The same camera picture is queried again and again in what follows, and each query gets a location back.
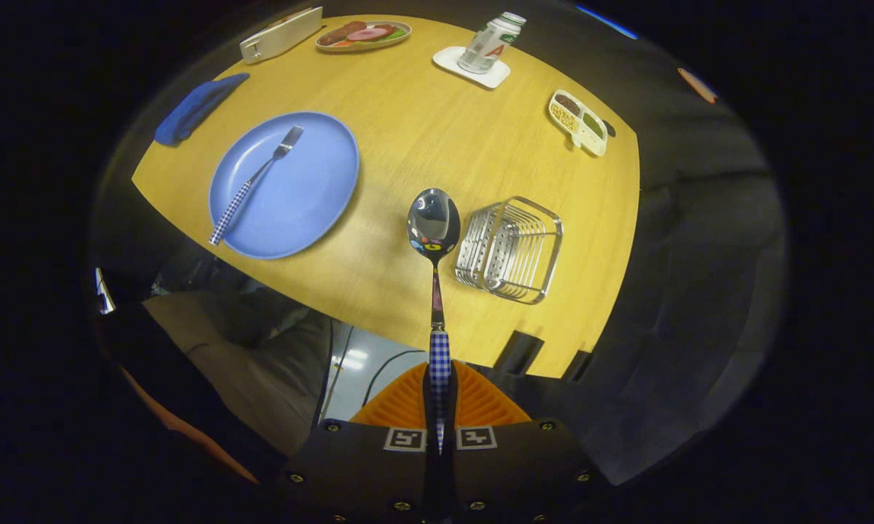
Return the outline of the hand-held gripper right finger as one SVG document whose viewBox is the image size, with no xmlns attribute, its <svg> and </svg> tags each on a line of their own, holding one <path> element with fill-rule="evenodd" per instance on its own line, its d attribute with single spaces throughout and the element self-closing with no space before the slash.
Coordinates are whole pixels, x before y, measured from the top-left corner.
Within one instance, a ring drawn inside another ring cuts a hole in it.
<svg viewBox="0 0 874 524">
<path fill-rule="evenodd" d="M 556 418 L 530 417 L 486 377 L 451 365 L 440 510 L 453 523 L 571 523 L 612 484 Z"/>
</svg>

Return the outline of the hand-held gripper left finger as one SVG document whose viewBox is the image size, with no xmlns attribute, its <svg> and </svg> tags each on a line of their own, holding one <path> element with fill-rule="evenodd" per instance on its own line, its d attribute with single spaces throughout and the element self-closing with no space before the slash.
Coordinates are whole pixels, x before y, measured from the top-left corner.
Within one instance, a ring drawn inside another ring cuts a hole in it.
<svg viewBox="0 0 874 524">
<path fill-rule="evenodd" d="M 426 364 L 396 378 L 351 420 L 321 421 L 285 467 L 298 523 L 424 523 Z"/>
</svg>

